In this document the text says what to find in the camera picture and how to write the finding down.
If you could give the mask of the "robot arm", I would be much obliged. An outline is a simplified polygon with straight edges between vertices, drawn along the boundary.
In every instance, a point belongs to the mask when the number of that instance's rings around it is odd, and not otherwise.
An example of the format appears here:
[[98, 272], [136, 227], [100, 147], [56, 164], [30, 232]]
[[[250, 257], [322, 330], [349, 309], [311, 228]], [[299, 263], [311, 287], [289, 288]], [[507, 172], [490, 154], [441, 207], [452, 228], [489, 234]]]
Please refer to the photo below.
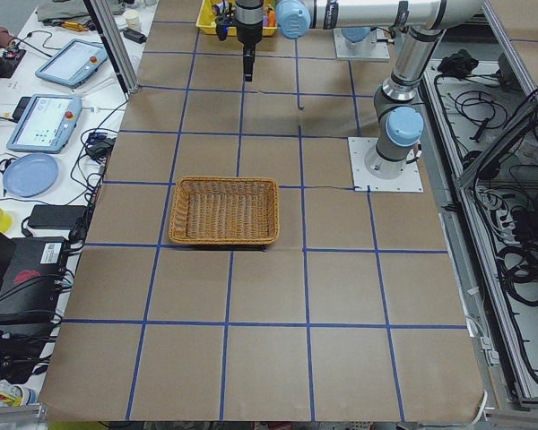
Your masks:
[[310, 29], [362, 28], [386, 25], [406, 28], [394, 69], [374, 99], [380, 136], [368, 168], [400, 168], [420, 139], [424, 123], [408, 107], [428, 62], [447, 29], [473, 17], [482, 1], [278, 1], [277, 24], [282, 35], [298, 39]]

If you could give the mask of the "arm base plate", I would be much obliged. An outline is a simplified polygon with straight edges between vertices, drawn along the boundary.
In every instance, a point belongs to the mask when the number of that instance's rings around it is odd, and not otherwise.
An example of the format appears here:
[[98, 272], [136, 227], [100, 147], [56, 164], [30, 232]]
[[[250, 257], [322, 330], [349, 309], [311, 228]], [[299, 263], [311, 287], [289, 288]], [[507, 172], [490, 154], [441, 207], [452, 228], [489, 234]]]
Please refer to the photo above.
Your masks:
[[372, 193], [422, 193], [416, 161], [387, 161], [377, 153], [377, 138], [349, 137], [353, 188]]
[[388, 39], [381, 29], [337, 28], [333, 31], [336, 58], [346, 61], [388, 62]]

